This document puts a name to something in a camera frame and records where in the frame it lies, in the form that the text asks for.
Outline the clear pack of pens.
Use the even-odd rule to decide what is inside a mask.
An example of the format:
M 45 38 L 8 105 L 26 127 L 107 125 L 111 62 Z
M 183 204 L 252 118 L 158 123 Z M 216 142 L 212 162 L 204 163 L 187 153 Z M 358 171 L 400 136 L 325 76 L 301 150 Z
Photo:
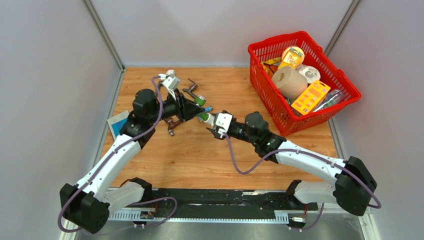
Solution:
M 324 97 L 321 103 L 314 108 L 313 112 L 317 112 L 340 103 L 343 96 L 344 95 L 340 89 L 333 89 Z

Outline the white wrapped paper roll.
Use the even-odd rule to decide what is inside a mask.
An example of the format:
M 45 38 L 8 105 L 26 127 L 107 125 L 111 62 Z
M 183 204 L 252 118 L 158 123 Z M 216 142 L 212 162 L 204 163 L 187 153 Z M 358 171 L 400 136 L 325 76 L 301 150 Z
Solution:
M 306 78 L 308 84 L 321 79 L 321 73 L 313 66 L 300 64 L 295 70 Z

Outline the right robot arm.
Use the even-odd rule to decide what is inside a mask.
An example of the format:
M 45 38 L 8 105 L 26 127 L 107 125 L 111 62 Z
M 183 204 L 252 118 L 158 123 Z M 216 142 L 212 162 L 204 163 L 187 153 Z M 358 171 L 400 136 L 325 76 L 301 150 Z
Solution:
M 363 216 L 368 208 L 380 209 L 382 203 L 375 195 L 376 180 L 364 162 L 355 156 L 349 159 L 326 156 L 303 148 L 272 132 L 269 123 L 258 112 L 249 113 L 239 122 L 227 111 L 206 113 L 202 121 L 216 139 L 226 140 L 236 171 L 247 175 L 263 161 L 292 166 L 312 174 L 322 182 L 294 180 L 285 195 L 286 205 L 299 209 L 303 204 L 337 204 L 344 211 Z M 231 139 L 252 144 L 260 160 L 249 170 L 238 168 Z

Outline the blue white faucet box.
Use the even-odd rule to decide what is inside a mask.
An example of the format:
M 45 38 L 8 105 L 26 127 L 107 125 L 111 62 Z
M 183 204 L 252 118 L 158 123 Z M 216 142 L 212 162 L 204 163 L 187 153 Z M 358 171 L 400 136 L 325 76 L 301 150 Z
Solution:
M 117 136 L 120 134 L 120 130 L 123 128 L 126 123 L 130 112 L 128 110 L 123 111 L 115 116 L 112 116 L 106 120 L 111 136 L 115 141 Z

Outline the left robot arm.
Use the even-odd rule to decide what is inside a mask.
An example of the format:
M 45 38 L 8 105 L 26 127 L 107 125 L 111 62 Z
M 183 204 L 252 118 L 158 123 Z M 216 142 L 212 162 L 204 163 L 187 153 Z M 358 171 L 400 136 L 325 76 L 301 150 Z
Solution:
M 143 208 L 149 206 L 153 201 L 152 186 L 138 177 L 113 191 L 108 189 L 123 167 L 147 144 L 160 121 L 174 116 L 181 122 L 189 121 L 205 111 L 205 102 L 200 96 L 187 99 L 177 89 L 169 92 L 165 100 L 159 91 L 138 91 L 132 102 L 133 110 L 110 149 L 77 183 L 66 183 L 59 191 L 59 228 L 70 232 L 62 224 L 66 219 L 78 226 L 73 232 L 83 229 L 95 234 L 120 209 L 133 203 Z

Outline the long grey faucet white elbow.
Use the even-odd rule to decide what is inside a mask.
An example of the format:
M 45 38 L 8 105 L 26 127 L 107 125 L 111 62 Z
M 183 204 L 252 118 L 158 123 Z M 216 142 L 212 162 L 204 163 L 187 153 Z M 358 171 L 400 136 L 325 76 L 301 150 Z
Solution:
M 174 89 L 178 85 L 176 71 L 169 69 L 166 73 L 160 73 L 160 85 L 168 89 Z

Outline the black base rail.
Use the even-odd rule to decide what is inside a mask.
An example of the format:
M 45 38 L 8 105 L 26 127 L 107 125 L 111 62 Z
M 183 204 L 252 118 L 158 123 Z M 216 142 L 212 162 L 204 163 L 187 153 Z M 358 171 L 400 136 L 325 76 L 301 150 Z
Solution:
M 143 199 L 158 202 L 145 205 L 156 210 L 156 218 L 194 220 L 270 220 L 275 211 L 317 211 L 317 203 L 304 205 L 283 190 L 234 190 L 158 188 Z

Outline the brown paper roll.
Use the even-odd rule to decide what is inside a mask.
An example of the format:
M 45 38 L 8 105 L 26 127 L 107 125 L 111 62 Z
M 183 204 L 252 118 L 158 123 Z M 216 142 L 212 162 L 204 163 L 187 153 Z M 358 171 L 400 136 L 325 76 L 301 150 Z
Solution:
M 308 87 L 306 77 L 290 66 L 278 69 L 271 80 L 281 95 L 290 100 L 297 99 Z

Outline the yellow snack bag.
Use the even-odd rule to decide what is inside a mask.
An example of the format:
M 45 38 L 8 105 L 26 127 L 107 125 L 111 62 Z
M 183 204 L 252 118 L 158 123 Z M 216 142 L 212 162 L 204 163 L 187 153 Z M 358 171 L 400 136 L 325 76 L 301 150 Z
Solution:
M 275 72 L 279 69 L 279 65 L 282 61 L 281 57 L 272 58 L 266 61 L 262 61 L 262 67 L 266 74 L 272 78 Z

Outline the green plastic faucet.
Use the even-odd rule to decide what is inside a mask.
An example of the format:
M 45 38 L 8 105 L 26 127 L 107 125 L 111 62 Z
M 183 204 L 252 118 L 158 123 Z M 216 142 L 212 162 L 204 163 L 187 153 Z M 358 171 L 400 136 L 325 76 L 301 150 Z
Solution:
M 203 107 L 203 106 L 204 106 L 204 104 L 206 103 L 206 99 L 205 99 L 202 95 L 197 95 L 197 97 L 194 99 L 194 102 L 195 102 L 197 105 L 199 105 L 199 106 Z M 201 113 L 201 114 L 199 114 L 197 117 L 198 117 L 198 120 L 199 120 L 200 122 L 204 123 L 204 120 L 206 120 L 206 119 L 207 119 L 207 112 Z

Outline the red plastic shopping basket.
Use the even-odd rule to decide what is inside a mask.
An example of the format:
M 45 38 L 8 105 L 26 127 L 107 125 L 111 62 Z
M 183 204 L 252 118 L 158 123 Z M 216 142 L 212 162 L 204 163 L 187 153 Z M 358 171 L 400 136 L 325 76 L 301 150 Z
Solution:
M 321 81 L 333 89 L 341 90 L 341 102 L 323 110 L 296 116 L 288 102 L 275 87 L 266 73 L 262 62 L 277 58 L 291 46 L 300 47 L 305 53 L 304 64 L 315 67 L 321 74 Z M 250 55 L 250 83 L 261 99 L 275 126 L 283 136 L 288 136 L 330 120 L 347 105 L 359 101 L 361 92 L 336 68 L 324 53 L 323 48 L 305 31 L 276 35 L 247 47 Z

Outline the brown plastic faucet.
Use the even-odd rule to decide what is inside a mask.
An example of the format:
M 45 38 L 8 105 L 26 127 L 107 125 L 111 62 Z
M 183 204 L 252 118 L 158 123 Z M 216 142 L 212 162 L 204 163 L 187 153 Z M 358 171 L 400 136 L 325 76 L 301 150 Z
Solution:
M 167 131 L 170 136 L 174 136 L 174 128 L 182 123 L 180 119 L 174 120 L 172 117 L 167 117 L 163 121 L 167 124 Z

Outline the orange blister card package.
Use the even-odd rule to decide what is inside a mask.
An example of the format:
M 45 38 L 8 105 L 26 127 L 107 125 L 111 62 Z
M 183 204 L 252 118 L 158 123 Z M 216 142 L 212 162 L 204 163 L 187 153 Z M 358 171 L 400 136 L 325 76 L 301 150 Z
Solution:
M 312 113 L 313 110 L 323 101 L 330 92 L 331 87 L 320 80 L 311 83 L 301 95 L 292 102 L 290 107 L 299 116 L 305 116 Z

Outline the small dark grey faucet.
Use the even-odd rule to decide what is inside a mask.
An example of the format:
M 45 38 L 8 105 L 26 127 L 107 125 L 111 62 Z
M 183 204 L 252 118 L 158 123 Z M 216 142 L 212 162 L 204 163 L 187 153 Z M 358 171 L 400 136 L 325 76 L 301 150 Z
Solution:
M 198 84 L 195 81 L 191 80 L 190 78 L 188 78 L 188 80 L 190 82 L 192 82 L 192 85 L 189 88 L 183 88 L 182 90 L 183 90 L 183 92 L 190 95 L 193 99 L 195 99 L 197 97 L 197 95 L 194 94 L 194 91 L 197 89 Z

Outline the white plastic elbow fitting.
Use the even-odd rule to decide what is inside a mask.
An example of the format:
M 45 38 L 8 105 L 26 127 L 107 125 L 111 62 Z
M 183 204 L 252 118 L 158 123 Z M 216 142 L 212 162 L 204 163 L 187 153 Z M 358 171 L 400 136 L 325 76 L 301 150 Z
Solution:
M 207 118 L 206 118 L 206 120 L 204 120 L 204 123 L 210 125 L 211 127 L 214 127 L 215 120 L 216 120 L 215 115 L 211 114 L 211 113 L 207 113 L 206 115 L 207 115 Z

